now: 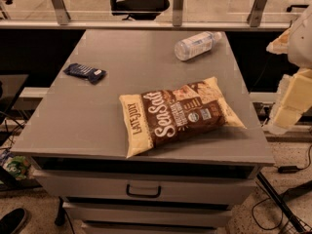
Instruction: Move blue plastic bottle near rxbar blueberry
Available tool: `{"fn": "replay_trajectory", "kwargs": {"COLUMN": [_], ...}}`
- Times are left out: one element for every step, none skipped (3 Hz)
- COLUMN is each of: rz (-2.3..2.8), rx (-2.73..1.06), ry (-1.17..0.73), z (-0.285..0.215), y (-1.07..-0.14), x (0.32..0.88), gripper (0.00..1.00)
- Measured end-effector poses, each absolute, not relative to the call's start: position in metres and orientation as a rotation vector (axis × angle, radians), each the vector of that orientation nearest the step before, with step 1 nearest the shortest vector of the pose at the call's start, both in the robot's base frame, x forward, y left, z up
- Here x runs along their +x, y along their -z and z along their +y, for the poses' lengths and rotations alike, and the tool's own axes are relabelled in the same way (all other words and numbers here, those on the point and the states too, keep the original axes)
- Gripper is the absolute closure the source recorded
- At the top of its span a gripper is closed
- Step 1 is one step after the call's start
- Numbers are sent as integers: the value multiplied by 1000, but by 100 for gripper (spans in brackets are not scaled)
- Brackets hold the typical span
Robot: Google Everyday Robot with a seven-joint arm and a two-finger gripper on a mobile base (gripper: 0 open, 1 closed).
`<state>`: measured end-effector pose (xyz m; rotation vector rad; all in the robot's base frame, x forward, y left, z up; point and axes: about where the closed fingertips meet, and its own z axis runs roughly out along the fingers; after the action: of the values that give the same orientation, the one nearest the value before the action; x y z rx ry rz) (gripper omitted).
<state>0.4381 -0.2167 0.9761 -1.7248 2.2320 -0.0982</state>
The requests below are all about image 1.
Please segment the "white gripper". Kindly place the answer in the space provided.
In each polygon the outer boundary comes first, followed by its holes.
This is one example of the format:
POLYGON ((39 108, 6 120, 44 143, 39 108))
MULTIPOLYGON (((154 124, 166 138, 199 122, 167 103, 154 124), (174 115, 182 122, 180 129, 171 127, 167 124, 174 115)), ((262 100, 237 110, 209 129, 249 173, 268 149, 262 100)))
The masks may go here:
MULTIPOLYGON (((289 28, 285 30, 268 44, 266 51, 275 55, 286 54, 290 32, 289 28)), ((283 135, 312 106, 312 70, 299 68, 294 75, 285 74, 279 83, 277 94, 277 103, 282 106, 273 105, 267 129, 273 135, 283 135)))

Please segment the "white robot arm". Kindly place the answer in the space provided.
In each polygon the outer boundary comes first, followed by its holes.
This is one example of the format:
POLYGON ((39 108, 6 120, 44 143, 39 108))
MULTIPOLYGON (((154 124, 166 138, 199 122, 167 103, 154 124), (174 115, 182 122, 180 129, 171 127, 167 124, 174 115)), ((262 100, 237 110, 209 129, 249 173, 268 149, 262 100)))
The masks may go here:
POLYGON ((269 114, 268 131, 282 135, 312 107, 312 6, 272 41, 266 51, 286 54, 288 61, 298 67, 294 75, 282 77, 269 114))

